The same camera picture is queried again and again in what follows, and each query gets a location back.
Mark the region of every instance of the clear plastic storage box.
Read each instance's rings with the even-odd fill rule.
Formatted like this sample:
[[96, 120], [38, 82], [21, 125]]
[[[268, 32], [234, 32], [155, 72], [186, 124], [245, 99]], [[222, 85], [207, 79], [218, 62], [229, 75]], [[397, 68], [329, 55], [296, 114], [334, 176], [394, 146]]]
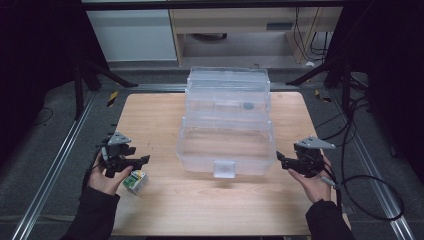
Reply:
[[276, 159], [269, 85], [264, 69], [193, 67], [176, 149], [184, 169], [265, 174]]

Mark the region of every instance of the hand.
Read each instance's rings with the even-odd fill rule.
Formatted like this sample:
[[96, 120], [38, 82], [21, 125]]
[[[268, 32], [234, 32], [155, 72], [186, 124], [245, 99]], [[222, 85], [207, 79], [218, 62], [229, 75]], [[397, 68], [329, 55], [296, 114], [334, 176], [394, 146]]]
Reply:
[[115, 174], [114, 178], [108, 178], [103, 175], [103, 171], [105, 167], [100, 164], [101, 154], [97, 156], [96, 162], [94, 166], [97, 166], [93, 169], [90, 175], [90, 179], [88, 180], [88, 186], [114, 196], [116, 191], [118, 190], [119, 184], [131, 173], [132, 166], [128, 166], [125, 168], [120, 174]]
[[[328, 166], [331, 166], [331, 163], [327, 157], [323, 157], [324, 162], [326, 162]], [[321, 179], [321, 176], [330, 179], [330, 176], [328, 176], [325, 171], [321, 171], [319, 174], [311, 178], [306, 178], [293, 169], [289, 169], [288, 172], [302, 185], [306, 192], [306, 196], [308, 196], [308, 199], [312, 203], [316, 203], [321, 199], [324, 201], [331, 201], [331, 186]]]

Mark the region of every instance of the small battery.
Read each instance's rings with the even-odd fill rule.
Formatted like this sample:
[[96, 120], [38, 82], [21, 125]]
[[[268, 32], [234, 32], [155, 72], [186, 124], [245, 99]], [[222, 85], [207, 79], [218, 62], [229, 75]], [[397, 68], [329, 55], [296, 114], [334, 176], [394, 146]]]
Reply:
[[140, 170], [136, 170], [132, 171], [131, 174], [127, 178], [125, 178], [122, 184], [130, 192], [138, 194], [139, 192], [141, 192], [141, 189], [147, 183], [148, 180], [149, 178], [147, 177], [146, 173]]

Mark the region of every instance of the black sleeve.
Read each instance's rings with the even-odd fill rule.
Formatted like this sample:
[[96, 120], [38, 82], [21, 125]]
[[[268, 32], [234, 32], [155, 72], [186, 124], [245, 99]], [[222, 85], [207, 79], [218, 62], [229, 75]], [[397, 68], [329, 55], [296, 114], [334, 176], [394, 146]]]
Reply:
[[306, 213], [312, 240], [354, 240], [342, 213], [331, 201], [320, 200]]
[[80, 197], [77, 215], [61, 239], [109, 239], [119, 198], [87, 187]]

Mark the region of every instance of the wooden tabletop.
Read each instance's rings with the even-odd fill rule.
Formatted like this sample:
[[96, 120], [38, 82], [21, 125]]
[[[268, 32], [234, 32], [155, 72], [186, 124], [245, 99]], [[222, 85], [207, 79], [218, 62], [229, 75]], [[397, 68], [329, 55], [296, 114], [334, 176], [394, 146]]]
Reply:
[[[149, 182], [139, 195], [122, 185], [113, 235], [267, 236], [310, 235], [305, 213], [311, 206], [302, 187], [279, 161], [263, 176], [217, 179], [187, 172], [175, 153], [184, 93], [132, 94], [117, 130], [132, 139]], [[293, 143], [316, 136], [300, 93], [273, 92], [271, 120], [277, 150], [295, 158]]]

